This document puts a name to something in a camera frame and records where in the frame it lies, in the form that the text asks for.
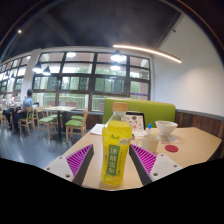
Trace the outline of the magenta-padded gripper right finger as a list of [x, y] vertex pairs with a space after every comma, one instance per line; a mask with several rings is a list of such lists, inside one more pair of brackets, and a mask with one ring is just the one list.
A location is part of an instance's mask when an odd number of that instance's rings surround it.
[[165, 154], [154, 154], [139, 146], [131, 144], [129, 154], [143, 185], [147, 185], [182, 169], [182, 167]]

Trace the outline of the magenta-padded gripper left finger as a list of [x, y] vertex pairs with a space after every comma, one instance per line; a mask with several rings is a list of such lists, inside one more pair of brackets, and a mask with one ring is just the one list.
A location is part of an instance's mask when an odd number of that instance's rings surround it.
[[57, 157], [45, 170], [81, 186], [93, 155], [93, 145], [90, 144], [66, 157]]

